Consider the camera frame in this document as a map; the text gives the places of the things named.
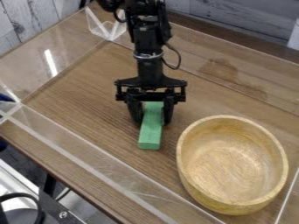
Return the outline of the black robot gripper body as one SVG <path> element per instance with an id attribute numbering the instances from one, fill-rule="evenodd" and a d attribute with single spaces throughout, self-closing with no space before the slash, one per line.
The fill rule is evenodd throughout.
<path id="1" fill-rule="evenodd" d="M 116 100 L 128 102 L 162 102 L 166 97 L 173 102 L 185 101 L 185 80 L 176 80 L 164 75 L 162 55 L 133 52 L 137 76 L 116 80 Z"/>

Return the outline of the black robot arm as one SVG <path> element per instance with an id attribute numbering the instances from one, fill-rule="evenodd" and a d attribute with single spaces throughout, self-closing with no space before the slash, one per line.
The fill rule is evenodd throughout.
<path id="1" fill-rule="evenodd" d="M 173 117 L 173 106 L 185 101 L 185 80 L 164 74 L 164 66 L 180 68 L 182 59 L 169 45 L 172 27 L 164 0 L 96 0 L 101 9 L 113 14 L 117 22 L 125 23 L 130 42 L 134 45 L 137 76 L 116 80 L 116 100 L 125 103 L 130 118 L 141 124 L 142 103 L 162 104 L 162 124 Z"/>

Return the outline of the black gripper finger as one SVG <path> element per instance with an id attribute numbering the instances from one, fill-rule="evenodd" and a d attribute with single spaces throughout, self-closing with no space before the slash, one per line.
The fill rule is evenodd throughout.
<path id="1" fill-rule="evenodd" d="M 169 94 L 162 99 L 162 125 L 168 125 L 173 116 L 174 97 Z"/>
<path id="2" fill-rule="evenodd" d="M 142 103 L 130 95 L 125 99 L 126 109 L 134 125 L 140 126 L 142 122 Z"/>

